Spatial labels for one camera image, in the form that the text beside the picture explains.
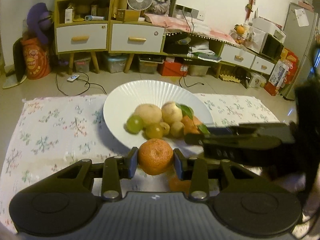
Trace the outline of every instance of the refrigerator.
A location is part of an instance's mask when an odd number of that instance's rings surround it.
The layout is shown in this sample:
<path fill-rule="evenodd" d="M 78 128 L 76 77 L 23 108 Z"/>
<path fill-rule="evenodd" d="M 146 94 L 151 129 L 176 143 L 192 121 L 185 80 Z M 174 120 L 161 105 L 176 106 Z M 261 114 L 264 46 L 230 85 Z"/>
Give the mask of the refrigerator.
<path fill-rule="evenodd" d="M 284 26 L 284 32 L 287 34 L 284 47 L 290 49 L 299 59 L 298 70 L 292 83 L 286 85 L 281 91 L 281 95 L 289 100 L 295 100 L 294 88 L 307 80 L 314 64 L 317 48 L 315 35 L 319 25 L 319 15 L 305 9 L 309 26 L 300 27 L 295 10 L 302 8 L 291 3 Z"/>

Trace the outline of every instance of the cat picture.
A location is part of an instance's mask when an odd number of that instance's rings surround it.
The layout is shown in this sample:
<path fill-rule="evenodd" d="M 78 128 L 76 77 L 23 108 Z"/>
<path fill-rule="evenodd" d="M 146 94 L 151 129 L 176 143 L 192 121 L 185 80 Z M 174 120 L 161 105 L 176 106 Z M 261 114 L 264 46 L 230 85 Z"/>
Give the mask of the cat picture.
<path fill-rule="evenodd" d="M 172 16 L 171 9 L 174 7 L 174 0 L 152 0 L 151 6 L 146 13 Z"/>

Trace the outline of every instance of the cabinet leg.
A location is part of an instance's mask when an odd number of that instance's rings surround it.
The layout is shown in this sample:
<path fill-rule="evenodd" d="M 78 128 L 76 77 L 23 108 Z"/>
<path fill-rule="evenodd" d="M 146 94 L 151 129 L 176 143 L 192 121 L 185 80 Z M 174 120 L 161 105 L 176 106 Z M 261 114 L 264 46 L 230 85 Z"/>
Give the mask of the cabinet leg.
<path fill-rule="evenodd" d="M 99 64 L 98 64 L 97 55 L 95 51 L 91 52 L 91 57 L 92 57 L 94 68 L 96 69 L 96 73 L 99 74 L 100 69 L 99 69 Z"/>
<path fill-rule="evenodd" d="M 74 53 L 70 53 L 70 59 L 69 59 L 69 69 L 68 69 L 68 74 L 72 75 L 73 72 L 73 60 L 75 58 L 75 54 Z"/>
<path fill-rule="evenodd" d="M 132 63 L 132 60 L 133 60 L 133 56 L 134 56 L 134 54 L 129 54 L 129 58 L 127 60 L 127 63 L 125 64 L 124 73 L 128 73 L 129 72 L 129 69 L 130 69 L 130 66 L 131 66 L 131 63 Z"/>
<path fill-rule="evenodd" d="M 218 63 L 218 68 L 217 68 L 216 78 L 219 78 L 219 76 L 220 76 L 221 66 L 222 66 L 222 64 Z"/>

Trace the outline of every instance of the pink cloth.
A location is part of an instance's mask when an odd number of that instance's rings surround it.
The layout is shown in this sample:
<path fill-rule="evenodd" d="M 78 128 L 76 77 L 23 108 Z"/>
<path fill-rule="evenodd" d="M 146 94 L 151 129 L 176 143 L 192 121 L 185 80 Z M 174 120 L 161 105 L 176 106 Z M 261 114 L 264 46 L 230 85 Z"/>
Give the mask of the pink cloth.
<path fill-rule="evenodd" d="M 156 14 L 146 14 L 147 18 L 150 19 L 150 22 L 159 27 L 165 28 L 166 33 L 174 33 L 174 32 L 187 32 L 193 33 L 195 35 L 204 36 L 208 38 L 217 39 L 219 41 L 231 43 L 233 45 L 238 46 L 238 44 L 234 41 L 234 39 L 229 35 L 222 33 L 208 25 L 199 22 L 196 19 L 185 18 L 177 19 L 168 16 L 156 15 Z"/>

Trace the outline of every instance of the wall socket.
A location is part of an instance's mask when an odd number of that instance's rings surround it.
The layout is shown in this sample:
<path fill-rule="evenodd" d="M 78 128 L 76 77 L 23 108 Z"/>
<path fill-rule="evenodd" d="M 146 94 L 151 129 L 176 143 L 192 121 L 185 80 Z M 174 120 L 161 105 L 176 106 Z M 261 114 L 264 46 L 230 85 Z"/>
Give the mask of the wall socket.
<path fill-rule="evenodd" d="M 173 13 L 173 16 L 175 16 L 175 14 L 177 13 L 177 6 L 179 6 L 180 8 L 182 8 L 182 10 L 183 10 L 183 13 L 186 15 L 186 9 L 188 10 L 188 9 L 191 9 L 191 15 L 192 15 L 192 18 L 193 19 L 196 19 L 197 17 L 198 17 L 198 13 L 199 13 L 199 11 L 198 10 L 196 10 L 196 9 L 193 9 L 193 8 L 189 8 L 189 7 L 185 7 L 185 6 L 183 6 L 183 5 L 176 5 L 176 7 L 174 8 L 174 13 Z"/>
<path fill-rule="evenodd" d="M 204 21 L 205 11 L 199 11 L 197 19 L 200 21 Z"/>

